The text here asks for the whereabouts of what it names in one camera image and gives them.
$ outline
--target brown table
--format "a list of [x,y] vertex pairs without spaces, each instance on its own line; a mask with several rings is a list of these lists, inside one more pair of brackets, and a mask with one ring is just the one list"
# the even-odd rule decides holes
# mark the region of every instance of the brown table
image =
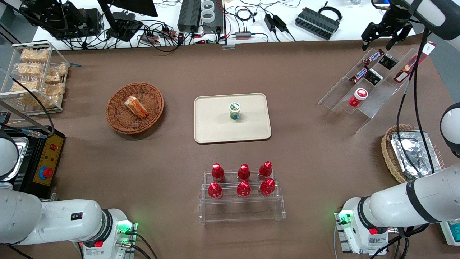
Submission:
[[[400,52],[417,45],[395,46]],[[385,41],[373,47],[384,46]],[[139,223],[160,259],[332,259],[333,213],[351,197],[394,186],[380,140],[396,121],[401,91],[358,134],[361,120],[331,113],[317,102],[363,55],[360,42],[297,42],[179,48],[64,52],[74,67],[63,102],[53,114],[65,133],[57,172],[61,200],[96,200]],[[160,89],[159,123],[138,136],[115,133],[104,110],[111,95],[132,82]],[[420,117],[446,166],[458,162],[444,144],[439,120],[452,100],[433,63],[419,75]],[[261,92],[267,96],[272,137],[266,141],[199,145],[193,138],[194,99],[202,95]],[[409,96],[401,122],[416,125]],[[273,162],[287,218],[247,223],[198,223],[202,173],[219,162],[235,169]],[[460,248],[441,242],[438,226],[410,239],[408,259],[457,259]],[[79,258],[70,242],[24,246],[35,259]],[[391,258],[394,248],[384,258]],[[21,258],[0,246],[0,258]],[[340,258],[368,258],[339,254]]]

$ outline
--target yellow control panel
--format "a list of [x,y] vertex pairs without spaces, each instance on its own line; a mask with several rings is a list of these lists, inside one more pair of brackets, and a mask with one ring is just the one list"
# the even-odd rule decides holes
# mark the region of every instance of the yellow control panel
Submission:
[[34,174],[34,183],[51,185],[51,180],[58,164],[59,154],[61,153],[64,139],[58,135],[46,139],[45,148],[40,157],[37,171]]

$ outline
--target wicker basket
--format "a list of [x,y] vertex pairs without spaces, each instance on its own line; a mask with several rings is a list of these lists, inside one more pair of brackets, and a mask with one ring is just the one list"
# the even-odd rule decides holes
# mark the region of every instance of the wicker basket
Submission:
[[[146,118],[139,118],[126,106],[128,96],[136,97],[149,112]],[[110,98],[105,109],[109,125],[123,134],[143,132],[155,124],[163,112],[164,101],[160,91],[153,85],[138,82],[124,86]]]
[[[399,130],[418,130],[418,128],[407,125],[407,124],[399,124]],[[396,125],[391,127],[383,136],[382,138],[382,153],[383,153],[383,158],[385,159],[386,166],[388,167],[388,170],[390,170],[391,174],[393,177],[400,183],[407,182],[408,179],[403,175],[403,172],[401,172],[401,168],[399,167],[399,162],[396,158],[396,155],[393,151],[393,146],[391,145],[390,142],[390,134],[396,132]],[[439,160],[439,164],[441,165],[441,168],[444,169],[444,162],[441,156],[439,155],[439,150],[436,148],[435,145],[433,145],[434,151],[437,155],[437,159]]]

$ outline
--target white tape roll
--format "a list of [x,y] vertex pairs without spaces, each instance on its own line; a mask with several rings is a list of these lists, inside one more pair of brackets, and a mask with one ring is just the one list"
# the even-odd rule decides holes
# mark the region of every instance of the white tape roll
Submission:
[[210,0],[204,0],[203,2],[201,2],[201,10],[214,11],[214,2]]
[[211,11],[209,9],[204,9],[202,12],[201,12],[201,21],[204,22],[204,23],[212,23],[214,21],[215,17],[214,17],[214,11]]

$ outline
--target red emergency stop button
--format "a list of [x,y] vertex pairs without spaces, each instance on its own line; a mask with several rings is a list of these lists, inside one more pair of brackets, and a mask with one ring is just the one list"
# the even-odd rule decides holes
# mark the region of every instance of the red emergency stop button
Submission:
[[376,235],[376,234],[379,233],[379,231],[378,231],[377,229],[369,229],[369,233],[370,233],[371,235]]
[[49,168],[49,167],[45,168],[45,169],[43,170],[43,176],[44,176],[45,178],[50,178],[50,177],[52,177],[52,176],[53,176],[53,169],[52,169],[52,168]]

